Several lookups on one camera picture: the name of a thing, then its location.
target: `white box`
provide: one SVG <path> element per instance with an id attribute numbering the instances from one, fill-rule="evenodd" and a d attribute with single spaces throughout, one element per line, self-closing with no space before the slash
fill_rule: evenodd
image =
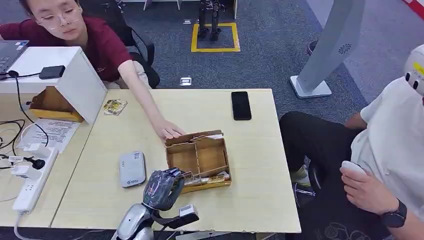
<path id="1" fill-rule="evenodd" d="M 54 86 L 89 124 L 93 124 L 107 89 L 81 47 L 29 47 L 9 71 L 14 70 L 24 76 L 40 73 L 44 67 L 61 65 L 66 68 L 61 78 L 20 78 L 20 93 L 39 94 L 47 86 Z M 0 82 L 0 94 L 16 92 L 14 79 Z"/>

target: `woman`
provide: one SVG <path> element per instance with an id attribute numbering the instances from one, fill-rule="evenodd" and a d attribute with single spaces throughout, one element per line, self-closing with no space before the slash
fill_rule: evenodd
<path id="1" fill-rule="evenodd" d="M 0 40 L 29 40 L 32 47 L 79 46 L 108 88 L 129 88 L 156 134 L 178 138 L 184 132 L 159 112 L 143 67 L 105 21 L 83 16 L 79 0 L 19 0 L 31 19 L 0 26 Z"/>

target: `laptop keyboard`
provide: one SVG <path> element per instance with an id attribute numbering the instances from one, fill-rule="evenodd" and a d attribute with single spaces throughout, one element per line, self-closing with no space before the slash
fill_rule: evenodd
<path id="1" fill-rule="evenodd" d="M 4 71 L 6 63 L 11 59 L 9 56 L 0 56 L 0 71 Z"/>

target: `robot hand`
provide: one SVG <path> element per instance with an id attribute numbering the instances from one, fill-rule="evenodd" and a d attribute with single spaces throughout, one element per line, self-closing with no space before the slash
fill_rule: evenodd
<path id="1" fill-rule="evenodd" d="M 154 171 L 144 189 L 143 204 L 155 210 L 170 210 L 183 190 L 183 173 L 178 168 Z"/>
<path id="2" fill-rule="evenodd" d="M 176 229 L 198 221 L 193 205 L 180 208 L 179 215 L 173 218 L 162 218 L 159 214 L 175 204 L 184 187 L 183 173 L 178 168 L 154 171 L 145 186 L 143 202 L 127 211 L 112 240 L 154 240 L 154 222 Z"/>

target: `white controller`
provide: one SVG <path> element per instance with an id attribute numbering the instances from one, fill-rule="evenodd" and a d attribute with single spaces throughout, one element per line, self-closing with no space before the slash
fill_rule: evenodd
<path id="1" fill-rule="evenodd" d="M 367 173 L 366 173 L 366 172 L 362 169 L 362 167 L 361 167 L 361 166 L 359 166 L 358 164 L 353 163 L 353 162 L 351 162 L 351 161 L 343 161 L 343 162 L 341 163 L 341 167 L 342 167 L 342 168 L 345 168 L 345 169 L 353 170 L 353 171 L 358 172 L 358 173 L 360 173 L 360 174 L 367 174 Z"/>

